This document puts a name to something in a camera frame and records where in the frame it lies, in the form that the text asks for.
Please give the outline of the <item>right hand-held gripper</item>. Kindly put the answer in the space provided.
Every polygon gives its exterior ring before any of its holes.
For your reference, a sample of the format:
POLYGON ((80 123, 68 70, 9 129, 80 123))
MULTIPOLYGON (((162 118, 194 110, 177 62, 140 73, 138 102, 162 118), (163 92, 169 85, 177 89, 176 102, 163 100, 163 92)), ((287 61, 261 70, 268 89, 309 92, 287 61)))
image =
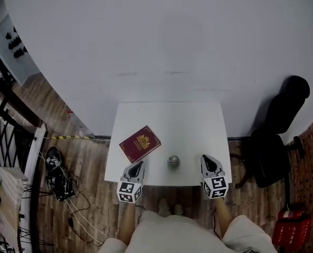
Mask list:
POLYGON ((202 189, 209 199, 224 198, 229 189, 223 166, 210 155, 201 156, 202 189))

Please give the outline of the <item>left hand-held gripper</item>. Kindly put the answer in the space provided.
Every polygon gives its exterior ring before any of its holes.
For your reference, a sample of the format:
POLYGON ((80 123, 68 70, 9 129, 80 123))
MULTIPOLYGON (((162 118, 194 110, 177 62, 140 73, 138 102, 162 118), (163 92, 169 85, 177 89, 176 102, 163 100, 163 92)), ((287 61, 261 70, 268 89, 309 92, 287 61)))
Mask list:
POLYGON ((141 160, 124 169, 117 185, 117 196, 120 202, 136 203, 143 193, 145 163, 141 160))

